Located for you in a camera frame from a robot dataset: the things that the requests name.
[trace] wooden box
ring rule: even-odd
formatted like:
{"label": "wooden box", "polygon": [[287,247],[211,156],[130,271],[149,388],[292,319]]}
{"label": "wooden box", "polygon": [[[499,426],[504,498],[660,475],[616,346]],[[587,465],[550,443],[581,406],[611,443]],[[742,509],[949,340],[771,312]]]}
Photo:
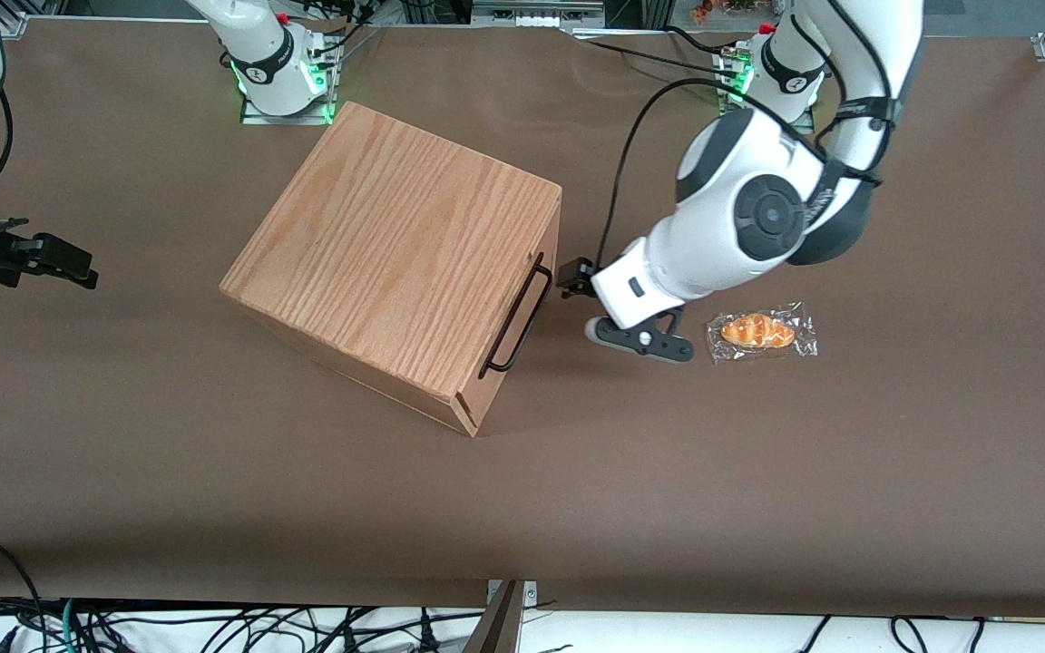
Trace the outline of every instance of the wooden box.
{"label": "wooden box", "polygon": [[220,293],[308,358],[475,435],[551,289],[561,196],[347,102]]}

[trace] brown paper sheet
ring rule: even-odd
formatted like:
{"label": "brown paper sheet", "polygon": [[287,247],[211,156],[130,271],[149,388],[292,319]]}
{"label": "brown paper sheet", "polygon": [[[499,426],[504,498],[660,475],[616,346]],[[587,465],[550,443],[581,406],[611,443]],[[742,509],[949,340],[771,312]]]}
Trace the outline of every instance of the brown paper sheet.
{"label": "brown paper sheet", "polygon": [[[0,288],[0,542],[45,594],[478,604],[524,576],[563,608],[1045,615],[1027,42],[930,41],[855,250],[686,313],[701,344],[719,311],[808,302],[818,358],[672,367],[591,346],[599,306],[556,300],[477,441],[219,297],[320,130],[237,124],[218,53],[202,24],[32,21],[7,45],[0,212],[100,274]],[[681,74],[635,68],[554,30],[391,29],[341,96],[560,183],[565,260],[594,251],[652,75]],[[651,112],[610,251],[672,210],[712,116],[688,92]]]}

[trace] plastic wrapper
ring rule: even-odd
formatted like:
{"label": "plastic wrapper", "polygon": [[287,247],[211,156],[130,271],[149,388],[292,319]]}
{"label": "plastic wrapper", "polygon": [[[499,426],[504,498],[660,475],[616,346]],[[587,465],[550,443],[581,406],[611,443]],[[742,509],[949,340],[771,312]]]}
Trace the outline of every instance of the plastic wrapper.
{"label": "plastic wrapper", "polygon": [[709,322],[709,351],[718,365],[723,360],[816,355],[816,331],[804,302],[718,314]]}

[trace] croissant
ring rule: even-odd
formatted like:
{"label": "croissant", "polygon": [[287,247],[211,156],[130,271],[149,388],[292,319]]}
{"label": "croissant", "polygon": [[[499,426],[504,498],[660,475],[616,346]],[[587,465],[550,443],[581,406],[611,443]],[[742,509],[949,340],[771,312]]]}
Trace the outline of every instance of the croissant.
{"label": "croissant", "polygon": [[742,347],[788,347],[796,332],[767,314],[752,312],[726,323],[720,329],[723,339]]}

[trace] black metal handle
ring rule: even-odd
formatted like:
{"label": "black metal handle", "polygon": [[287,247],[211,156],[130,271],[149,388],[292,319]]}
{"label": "black metal handle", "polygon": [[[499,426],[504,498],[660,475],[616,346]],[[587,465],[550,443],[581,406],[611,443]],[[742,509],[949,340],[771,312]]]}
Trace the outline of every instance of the black metal handle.
{"label": "black metal handle", "polygon": [[[531,311],[531,318],[527,319],[526,326],[522,327],[522,334],[519,335],[519,342],[514,343],[514,351],[511,351],[511,358],[502,365],[494,363],[494,354],[498,352],[498,347],[503,344],[503,339],[506,337],[506,331],[510,330],[511,322],[514,322],[514,313],[517,313],[519,306],[522,306],[522,300],[526,298],[527,290],[531,289],[531,281],[534,279],[535,274],[542,274],[547,277],[547,282],[542,285],[542,295],[539,296],[539,301],[535,303],[534,310]],[[522,342],[526,341],[528,334],[531,333],[531,327],[534,327],[534,319],[539,316],[539,306],[542,306],[543,300],[547,300],[547,294],[551,291],[551,284],[554,284],[555,276],[547,267],[542,265],[542,252],[539,252],[539,257],[534,259],[534,265],[531,267],[531,274],[528,274],[526,282],[522,284],[522,289],[519,290],[518,297],[514,298],[514,303],[511,305],[511,310],[506,314],[506,321],[503,322],[502,329],[498,329],[498,337],[494,339],[493,347],[490,347],[490,353],[486,355],[486,360],[483,360],[481,371],[478,371],[478,378],[481,380],[483,376],[486,376],[486,371],[488,369],[493,369],[494,372],[506,372],[507,369],[514,368],[514,362],[519,357],[519,350],[522,348]]]}

